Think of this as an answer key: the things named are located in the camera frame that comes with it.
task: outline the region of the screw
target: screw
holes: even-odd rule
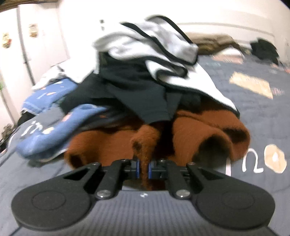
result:
[[[188,197],[190,195],[190,192],[186,189],[180,189],[176,192],[176,195],[180,198]]]
[[[111,191],[110,190],[100,190],[97,192],[97,196],[100,198],[107,198],[111,196]]]

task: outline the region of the blue cloth with print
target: blue cloth with print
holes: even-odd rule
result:
[[[42,122],[34,122],[25,131],[27,138],[17,144],[16,150],[27,159],[50,158],[68,147],[75,131],[86,119],[105,110],[107,110],[105,107],[83,104],[49,127],[44,127],[45,124],[42,125]]]
[[[22,106],[22,111],[37,115],[51,107],[57,100],[77,88],[77,84],[69,78],[62,79],[43,89],[35,91],[29,96]]]

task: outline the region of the white cabinet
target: white cabinet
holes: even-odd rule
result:
[[[67,60],[56,3],[19,5],[23,43],[35,82],[53,65]],[[30,37],[36,24],[38,36]]]
[[[0,22],[5,22],[0,24],[1,37],[8,33],[12,40],[9,48],[0,45],[0,71],[11,100],[20,112],[23,101],[32,93],[32,84],[22,56],[16,9],[1,12]]]
[[[11,100],[9,106],[20,114],[24,100],[32,94],[32,82],[23,53],[27,55],[27,63],[35,82],[38,82],[51,66],[67,60],[68,57],[56,3],[24,4],[19,5],[18,10],[19,15],[16,8],[0,13],[0,42],[4,33],[8,33],[12,40],[9,48],[0,45],[0,73],[9,94],[6,99]],[[37,25],[37,37],[30,37],[31,24]],[[4,108],[0,103],[1,111],[4,111]]]

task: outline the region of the brown fuzzy sweater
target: brown fuzzy sweater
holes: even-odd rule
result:
[[[168,158],[185,166],[194,161],[201,149],[212,149],[212,141],[236,161],[244,156],[250,134],[230,111],[211,101],[203,101],[202,109],[192,113],[179,110],[172,123],[142,124],[139,119],[118,128],[96,129],[76,135],[65,153],[73,167],[100,162],[110,165],[118,159],[141,161],[141,178],[148,187],[148,164],[154,158]]]

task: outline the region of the sticker on cabinet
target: sticker on cabinet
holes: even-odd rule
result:
[[[37,24],[29,25],[29,36],[31,38],[36,38],[38,36],[38,26]]]
[[[4,33],[2,35],[2,47],[9,48],[11,46],[12,39],[9,36],[9,33]]]

